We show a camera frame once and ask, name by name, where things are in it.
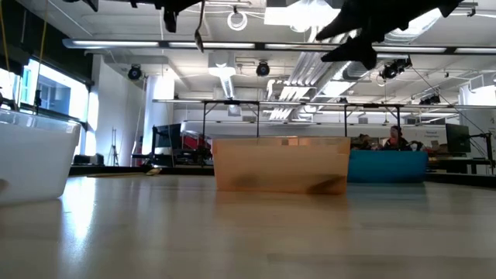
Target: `white container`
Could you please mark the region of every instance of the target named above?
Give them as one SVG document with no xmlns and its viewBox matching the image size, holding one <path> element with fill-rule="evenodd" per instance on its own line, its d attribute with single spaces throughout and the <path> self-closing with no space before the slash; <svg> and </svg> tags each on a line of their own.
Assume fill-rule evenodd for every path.
<svg viewBox="0 0 496 279">
<path fill-rule="evenodd" d="M 64 193 L 81 126 L 0 109 L 0 205 Z"/>
</svg>

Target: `person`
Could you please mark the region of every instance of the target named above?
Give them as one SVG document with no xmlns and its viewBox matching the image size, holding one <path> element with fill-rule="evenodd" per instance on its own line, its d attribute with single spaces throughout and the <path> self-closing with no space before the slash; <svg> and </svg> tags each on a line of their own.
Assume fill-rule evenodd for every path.
<svg viewBox="0 0 496 279">
<path fill-rule="evenodd" d="M 398 126 L 392 126 L 389 133 L 390 138 L 384 145 L 383 150 L 412 151 L 412 148 L 408 145 L 408 141 L 403 138 L 401 128 L 399 128 Z"/>
<path fill-rule="evenodd" d="M 360 134 L 358 138 L 356 138 L 351 143 L 352 150 L 372 150 L 372 146 L 370 145 L 370 137 L 369 135 Z"/>
</svg>

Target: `cardboard box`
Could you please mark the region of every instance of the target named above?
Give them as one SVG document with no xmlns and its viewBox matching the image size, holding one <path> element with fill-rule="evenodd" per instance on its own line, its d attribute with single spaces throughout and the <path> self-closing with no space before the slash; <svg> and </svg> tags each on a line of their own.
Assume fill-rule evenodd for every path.
<svg viewBox="0 0 496 279">
<path fill-rule="evenodd" d="M 218 191 L 346 193 L 345 137 L 215 139 L 213 154 Z"/>
</svg>

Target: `large window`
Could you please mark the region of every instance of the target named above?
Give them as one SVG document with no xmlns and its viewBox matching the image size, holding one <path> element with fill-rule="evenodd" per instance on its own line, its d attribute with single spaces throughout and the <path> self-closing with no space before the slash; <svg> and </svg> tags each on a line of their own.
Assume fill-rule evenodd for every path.
<svg viewBox="0 0 496 279">
<path fill-rule="evenodd" d="M 88 89 L 84 84 L 43 64 L 40 67 L 40 63 L 30 60 L 29 65 L 24 67 L 21 102 L 33 105 L 37 88 L 40 90 L 41 108 L 86 121 Z"/>
<path fill-rule="evenodd" d="M 0 68 L 0 92 L 3 98 L 19 100 L 21 77 Z"/>
</svg>

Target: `blue bin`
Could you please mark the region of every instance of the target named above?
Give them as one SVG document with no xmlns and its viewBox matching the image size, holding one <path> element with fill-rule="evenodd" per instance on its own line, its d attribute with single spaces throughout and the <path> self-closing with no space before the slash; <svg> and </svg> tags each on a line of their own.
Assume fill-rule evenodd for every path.
<svg viewBox="0 0 496 279">
<path fill-rule="evenodd" d="M 429 158 L 426 152 L 352 150 L 350 183 L 422 183 Z"/>
</svg>

